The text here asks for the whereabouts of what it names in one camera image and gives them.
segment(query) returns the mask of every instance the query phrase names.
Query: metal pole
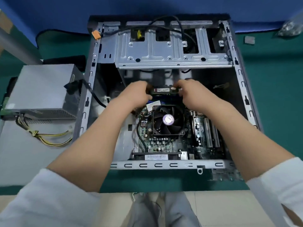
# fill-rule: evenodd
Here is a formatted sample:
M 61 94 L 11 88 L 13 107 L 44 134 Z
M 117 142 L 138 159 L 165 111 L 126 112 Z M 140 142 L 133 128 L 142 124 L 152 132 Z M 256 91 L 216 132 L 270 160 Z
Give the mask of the metal pole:
M 27 65 L 43 63 L 2 28 L 0 28 L 0 46 Z

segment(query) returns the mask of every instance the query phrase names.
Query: cooling fan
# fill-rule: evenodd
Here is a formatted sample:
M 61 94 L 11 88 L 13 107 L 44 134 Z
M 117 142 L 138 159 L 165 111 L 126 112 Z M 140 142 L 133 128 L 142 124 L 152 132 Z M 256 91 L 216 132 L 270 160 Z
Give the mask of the cooling fan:
M 175 105 L 153 107 L 154 135 L 184 135 L 184 115 Z

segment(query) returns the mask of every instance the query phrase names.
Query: hand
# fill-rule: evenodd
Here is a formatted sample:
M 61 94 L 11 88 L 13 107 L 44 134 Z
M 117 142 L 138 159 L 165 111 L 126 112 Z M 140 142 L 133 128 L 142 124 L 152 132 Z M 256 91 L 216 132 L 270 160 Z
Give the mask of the hand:
M 183 96 L 184 105 L 193 111 L 206 113 L 209 108 L 222 101 L 199 81 L 193 79 L 179 80 L 174 87 L 182 88 L 179 95 Z
M 148 87 L 146 81 L 133 82 L 120 93 L 118 98 L 129 104 L 132 110 L 143 107 L 148 100 L 152 99 L 151 95 L 146 94 Z

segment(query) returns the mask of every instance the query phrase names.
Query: motherboard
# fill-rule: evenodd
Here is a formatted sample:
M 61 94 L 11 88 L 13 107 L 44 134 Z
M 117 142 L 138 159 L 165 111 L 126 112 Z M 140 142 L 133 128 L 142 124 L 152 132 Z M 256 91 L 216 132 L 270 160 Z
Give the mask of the motherboard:
M 179 95 L 157 91 L 160 94 L 153 95 L 138 116 L 140 138 L 134 160 L 226 159 L 224 141 L 207 116 L 187 109 Z

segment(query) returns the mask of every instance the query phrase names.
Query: expansion slot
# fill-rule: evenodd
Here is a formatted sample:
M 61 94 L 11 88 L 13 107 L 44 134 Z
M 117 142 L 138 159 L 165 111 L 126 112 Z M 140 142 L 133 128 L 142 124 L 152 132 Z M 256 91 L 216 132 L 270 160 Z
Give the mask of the expansion slot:
M 212 127 L 212 134 L 214 135 L 214 146 L 215 146 L 215 147 L 220 147 L 220 141 L 219 141 L 218 130 L 217 130 L 217 128 L 214 126 L 213 123 L 211 123 L 211 127 Z
M 210 125 L 209 125 L 209 119 L 204 118 L 204 127 L 205 127 L 205 134 L 206 134 L 206 143 L 208 148 L 212 148 L 212 138 L 211 138 L 211 132 L 210 132 Z

